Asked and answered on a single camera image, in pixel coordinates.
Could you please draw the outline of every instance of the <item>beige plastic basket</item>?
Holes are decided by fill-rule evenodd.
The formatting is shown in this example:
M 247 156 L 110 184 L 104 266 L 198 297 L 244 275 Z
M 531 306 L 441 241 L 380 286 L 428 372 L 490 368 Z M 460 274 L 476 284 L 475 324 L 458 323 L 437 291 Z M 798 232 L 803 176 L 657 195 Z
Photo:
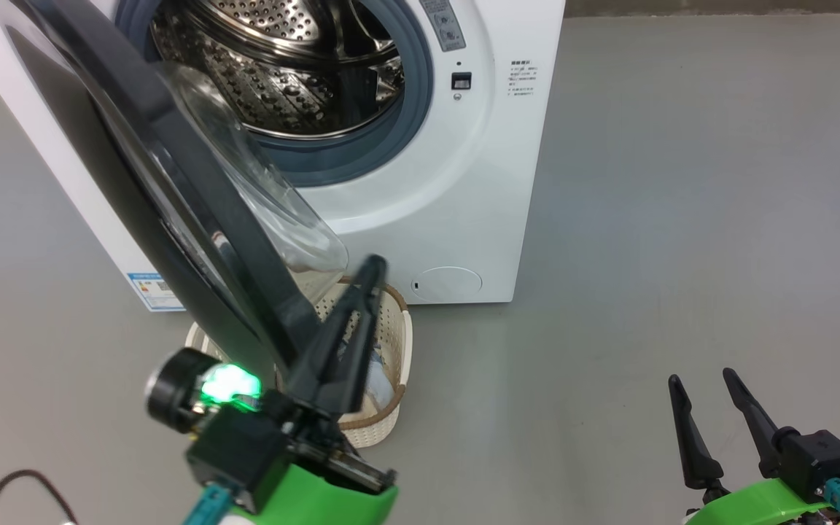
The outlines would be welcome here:
M 346 280 L 333 286 L 326 296 L 317 303 L 316 312 L 320 319 L 326 319 L 333 311 L 337 299 L 346 290 Z M 352 335 L 354 323 L 349 322 L 346 337 Z M 346 414 L 339 419 L 339 426 L 346 437 L 357 448 L 377 445 L 394 429 L 400 414 L 400 400 L 407 389 L 407 377 L 411 371 L 411 353 L 413 353 L 413 323 L 407 312 L 407 303 L 397 290 L 388 286 L 384 290 L 379 309 L 376 338 L 381 346 L 384 375 L 394 385 L 394 397 L 382 409 L 377 409 L 368 396 L 364 398 L 359 413 Z M 220 361 L 229 361 L 229 357 L 196 324 L 187 334 L 187 346 L 209 354 Z

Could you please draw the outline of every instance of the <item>front-loading washing machine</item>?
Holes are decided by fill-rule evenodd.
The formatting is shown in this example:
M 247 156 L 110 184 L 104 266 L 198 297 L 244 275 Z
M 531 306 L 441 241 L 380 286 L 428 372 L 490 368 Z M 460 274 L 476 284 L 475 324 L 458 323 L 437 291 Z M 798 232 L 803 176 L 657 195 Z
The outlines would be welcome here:
M 116 46 L 210 79 L 350 271 L 378 253 L 408 303 L 513 298 L 564 0 L 91 1 Z M 24 11 L 0 0 L 4 102 L 144 303 L 178 309 L 83 158 L 90 132 L 61 122 L 74 110 L 45 100 L 15 36 L 67 53 L 46 42 L 67 35 L 24 31 Z

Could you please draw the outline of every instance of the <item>gray concrete floor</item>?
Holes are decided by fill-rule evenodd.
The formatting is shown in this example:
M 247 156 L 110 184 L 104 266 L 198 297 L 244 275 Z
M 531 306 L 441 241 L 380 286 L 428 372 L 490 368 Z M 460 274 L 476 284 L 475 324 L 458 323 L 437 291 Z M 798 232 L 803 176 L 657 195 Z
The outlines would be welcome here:
M 720 380 L 840 436 L 840 16 L 567 20 L 510 305 L 414 309 L 391 518 L 674 523 L 679 373 L 731 489 L 757 455 Z M 0 475 L 85 524 L 177 523 L 186 442 L 142 384 L 149 314 L 0 102 Z M 21 482 L 0 525 L 58 514 Z

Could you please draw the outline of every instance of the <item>green led light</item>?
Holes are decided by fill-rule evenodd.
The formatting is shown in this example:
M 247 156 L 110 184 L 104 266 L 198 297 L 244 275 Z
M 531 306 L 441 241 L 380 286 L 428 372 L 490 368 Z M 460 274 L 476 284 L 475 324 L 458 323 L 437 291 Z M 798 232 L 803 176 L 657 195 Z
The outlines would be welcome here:
M 230 403 L 243 397 L 257 399 L 261 395 L 261 380 L 236 365 L 219 365 L 203 382 L 200 393 L 213 403 Z M 241 405 L 252 408 L 244 402 Z

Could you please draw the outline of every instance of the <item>control panel label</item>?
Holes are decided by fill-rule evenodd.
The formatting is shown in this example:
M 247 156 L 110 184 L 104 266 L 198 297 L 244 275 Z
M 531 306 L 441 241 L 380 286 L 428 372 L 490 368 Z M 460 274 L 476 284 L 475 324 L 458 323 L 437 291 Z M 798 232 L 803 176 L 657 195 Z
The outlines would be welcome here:
M 459 27 L 459 20 L 449 0 L 420 0 L 420 6 L 427 11 L 436 37 L 440 40 L 443 51 L 454 51 L 466 47 L 466 39 Z
M 532 96 L 537 89 L 537 63 L 512 60 L 507 70 L 507 96 Z
M 167 286 L 160 273 L 129 273 L 129 279 L 138 290 L 147 309 L 152 312 L 178 312 L 184 306 Z

